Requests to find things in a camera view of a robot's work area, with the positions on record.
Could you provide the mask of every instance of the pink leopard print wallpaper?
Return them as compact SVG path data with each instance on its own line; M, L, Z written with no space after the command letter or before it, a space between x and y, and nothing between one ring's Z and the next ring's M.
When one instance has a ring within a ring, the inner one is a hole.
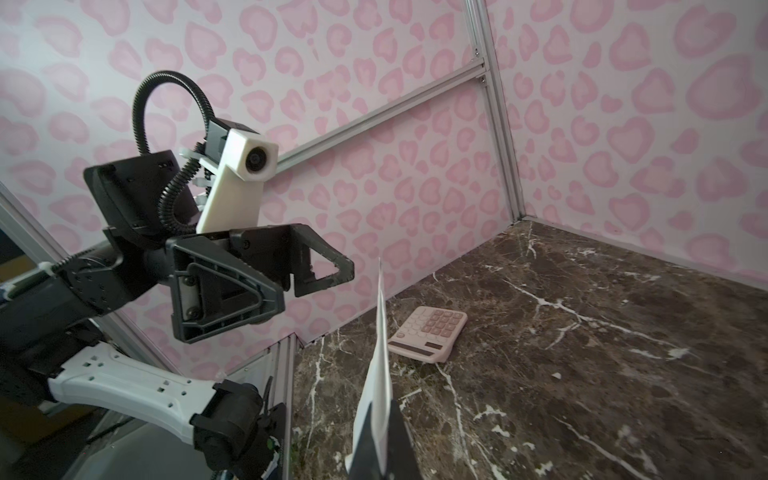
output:
M768 283L768 3L488 3L527 213Z
M103 239L82 180L89 164L136 154L130 105L141 79L181 71L224 118L281 152L470 61L463 2L412 0L9 0L0 7L3 184L68 251ZM444 94L281 174L262 224L303 221L356 262L332 292L286 298L287 311L193 345L170 328L156 288L124 309L182 373L213 378L291 332L302 341L372 305L376 258L394 294L509 223L476 86ZM158 88L153 150L201 139L191 97ZM318 263L320 272L329 265Z

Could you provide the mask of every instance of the pink calculator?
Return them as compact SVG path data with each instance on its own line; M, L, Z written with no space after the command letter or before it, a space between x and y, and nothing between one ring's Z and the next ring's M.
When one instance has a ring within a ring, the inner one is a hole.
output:
M465 323L466 313L420 306L387 341L387 348L422 362L444 362Z

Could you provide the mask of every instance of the marble countertop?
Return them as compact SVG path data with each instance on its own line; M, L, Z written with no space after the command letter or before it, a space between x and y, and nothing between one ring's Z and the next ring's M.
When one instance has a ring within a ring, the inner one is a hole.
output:
M388 302L467 312L391 355L424 478L768 478L768 293L520 222ZM374 313L302 350L296 480L346 478Z

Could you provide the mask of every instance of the screw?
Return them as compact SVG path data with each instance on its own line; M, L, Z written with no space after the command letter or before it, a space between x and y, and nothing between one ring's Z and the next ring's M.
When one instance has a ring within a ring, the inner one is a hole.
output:
M256 147L245 159L245 168L252 174L255 174L266 165L266 151L262 147Z
M187 309L187 316L191 319L196 319L200 316L200 308L197 306L191 306Z

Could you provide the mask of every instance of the camera lens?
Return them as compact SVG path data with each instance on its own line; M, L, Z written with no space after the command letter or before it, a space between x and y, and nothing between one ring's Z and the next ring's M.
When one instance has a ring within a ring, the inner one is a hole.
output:
M245 168L252 174L260 171L266 166L266 151L262 147L256 147L250 152L245 159Z

